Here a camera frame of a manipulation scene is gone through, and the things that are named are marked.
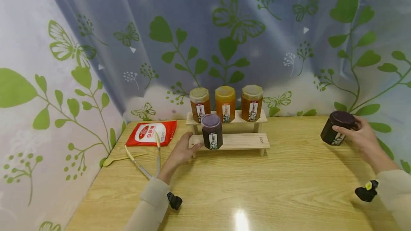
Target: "wooden spoon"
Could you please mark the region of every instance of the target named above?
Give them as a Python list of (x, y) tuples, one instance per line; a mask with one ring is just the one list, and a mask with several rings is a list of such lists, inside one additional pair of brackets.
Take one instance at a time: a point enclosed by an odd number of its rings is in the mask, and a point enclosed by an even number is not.
[[(135, 157), (143, 156), (143, 155), (146, 155), (146, 154), (148, 154), (148, 153), (140, 153), (140, 154), (133, 155), (133, 157), (135, 158)], [(121, 157), (121, 158), (107, 158), (107, 159), (103, 162), (103, 167), (109, 166), (109, 165), (112, 164), (114, 161), (121, 161), (121, 160), (125, 160), (125, 159), (129, 159), (128, 156)]]

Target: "orange jar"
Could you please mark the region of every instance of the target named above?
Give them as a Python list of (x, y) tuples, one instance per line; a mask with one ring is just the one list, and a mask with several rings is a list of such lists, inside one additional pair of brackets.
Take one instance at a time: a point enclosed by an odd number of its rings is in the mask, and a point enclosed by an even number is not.
[(243, 87), (241, 93), (241, 118), (246, 121), (257, 121), (263, 106), (263, 88), (257, 85)]
[(211, 113), (210, 94), (206, 88), (195, 88), (190, 91), (191, 110), (193, 119), (201, 123), (201, 118)]
[(217, 115), (223, 123), (235, 118), (235, 90), (230, 86), (220, 86), (215, 90)]

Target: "hand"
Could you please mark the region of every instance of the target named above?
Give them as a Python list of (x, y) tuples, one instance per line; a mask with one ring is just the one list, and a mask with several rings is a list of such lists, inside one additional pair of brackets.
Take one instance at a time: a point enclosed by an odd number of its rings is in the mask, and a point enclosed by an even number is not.
[(398, 169), (398, 166), (381, 149), (370, 124), (363, 118), (354, 117), (357, 120), (358, 131), (339, 126), (333, 126), (333, 130), (345, 135), (354, 143), (361, 158), (374, 169), (375, 174), (381, 171)]
[(188, 141), (192, 135), (193, 133), (187, 132), (181, 136), (170, 156), (168, 156), (167, 161), (178, 167), (186, 163), (193, 156), (193, 154), (203, 146), (202, 144), (195, 144), (192, 148), (189, 148)]
[(188, 147), (188, 141), (192, 135), (193, 133), (187, 132), (181, 136), (180, 140), (178, 140), (176, 146), (171, 151), (170, 156), (168, 156), (167, 161), (165, 161), (162, 166), (157, 178), (167, 185), (170, 185), (171, 177), (176, 169), (186, 163), (193, 154), (202, 147), (202, 144), (195, 144), (192, 148)]

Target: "purple jam jar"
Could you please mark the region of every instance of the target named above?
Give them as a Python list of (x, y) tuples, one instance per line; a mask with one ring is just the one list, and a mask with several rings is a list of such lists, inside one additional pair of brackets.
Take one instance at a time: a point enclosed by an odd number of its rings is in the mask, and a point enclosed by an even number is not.
[(329, 145), (340, 145), (345, 138), (345, 135), (333, 130), (334, 125), (357, 130), (354, 115), (344, 111), (332, 112), (321, 132), (321, 139)]
[(223, 144), (223, 126), (216, 114), (206, 114), (201, 118), (204, 146), (210, 150), (217, 150)]

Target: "wooden stand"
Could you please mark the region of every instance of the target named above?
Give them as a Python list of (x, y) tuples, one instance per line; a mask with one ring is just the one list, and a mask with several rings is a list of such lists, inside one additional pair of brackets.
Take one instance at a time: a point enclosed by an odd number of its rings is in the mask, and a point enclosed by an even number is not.
[[(218, 150), (260, 150), (260, 156), (264, 156), (264, 153), (270, 144), (265, 133), (261, 133), (262, 125), (267, 122), (264, 110), (261, 110), (260, 118), (255, 122), (248, 122), (241, 118), (241, 110), (235, 112), (235, 119), (230, 123), (223, 123), (223, 125), (231, 123), (254, 123), (254, 133), (240, 133), (240, 134), (223, 134), (223, 145)], [(189, 140), (189, 145), (192, 147), (197, 143), (204, 143), (203, 135), (200, 134), (199, 128), (201, 124), (193, 120), (192, 112), (187, 114), (186, 125), (192, 127), (193, 135)], [(209, 151), (206, 147), (201, 147), (202, 151)]]

